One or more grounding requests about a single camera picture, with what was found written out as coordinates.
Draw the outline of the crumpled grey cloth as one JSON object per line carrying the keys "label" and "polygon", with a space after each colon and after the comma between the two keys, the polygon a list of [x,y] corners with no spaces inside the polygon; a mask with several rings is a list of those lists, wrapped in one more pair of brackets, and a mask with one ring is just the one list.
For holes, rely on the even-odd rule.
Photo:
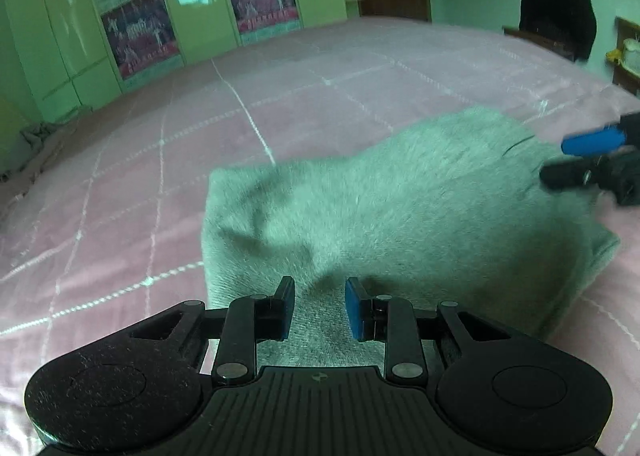
{"label": "crumpled grey cloth", "polygon": [[38,153],[52,136],[69,131],[70,122],[39,122],[20,130],[20,136],[33,153]]}

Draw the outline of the green wardrobe with posters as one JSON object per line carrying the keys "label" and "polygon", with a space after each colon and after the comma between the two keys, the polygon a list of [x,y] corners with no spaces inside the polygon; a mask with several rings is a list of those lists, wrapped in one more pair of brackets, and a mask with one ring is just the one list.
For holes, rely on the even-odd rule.
{"label": "green wardrobe with posters", "polygon": [[98,109],[167,72],[300,28],[360,0],[1,0],[47,121]]}

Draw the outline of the wooden side shelf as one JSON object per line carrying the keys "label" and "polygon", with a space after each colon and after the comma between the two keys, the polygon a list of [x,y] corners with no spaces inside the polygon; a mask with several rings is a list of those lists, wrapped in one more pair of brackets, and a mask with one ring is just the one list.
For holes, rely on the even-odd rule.
{"label": "wooden side shelf", "polygon": [[639,97],[639,25],[617,16],[616,47],[605,54],[613,67],[613,84]]}

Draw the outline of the black chair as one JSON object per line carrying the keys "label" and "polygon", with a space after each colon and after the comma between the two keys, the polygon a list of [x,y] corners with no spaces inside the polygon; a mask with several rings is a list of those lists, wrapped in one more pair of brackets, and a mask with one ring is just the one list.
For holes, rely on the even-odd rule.
{"label": "black chair", "polygon": [[564,44],[586,62],[597,36],[591,0],[521,0],[518,28]]}

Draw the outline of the grey fleece pant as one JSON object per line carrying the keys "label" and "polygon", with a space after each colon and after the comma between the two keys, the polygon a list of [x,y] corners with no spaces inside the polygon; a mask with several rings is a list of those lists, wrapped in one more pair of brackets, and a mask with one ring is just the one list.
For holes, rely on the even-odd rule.
{"label": "grey fleece pant", "polygon": [[345,283],[421,309],[458,302],[543,339],[620,241],[593,190],[550,193],[554,148],[486,108],[426,120],[350,157],[218,169],[202,228],[207,302],[223,307],[295,283],[290,336],[260,359],[366,366],[378,342],[349,331]]}

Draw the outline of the pink checked bedsheet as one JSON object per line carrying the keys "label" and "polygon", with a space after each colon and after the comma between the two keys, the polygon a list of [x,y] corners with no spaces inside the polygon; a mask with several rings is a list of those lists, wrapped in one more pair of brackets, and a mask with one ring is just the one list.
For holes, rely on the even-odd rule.
{"label": "pink checked bedsheet", "polygon": [[43,363],[204,297],[200,227],[213,168],[347,155],[476,104],[548,142],[639,108],[515,38],[362,18],[179,69],[74,122],[1,213],[2,453],[40,449],[23,394]]}

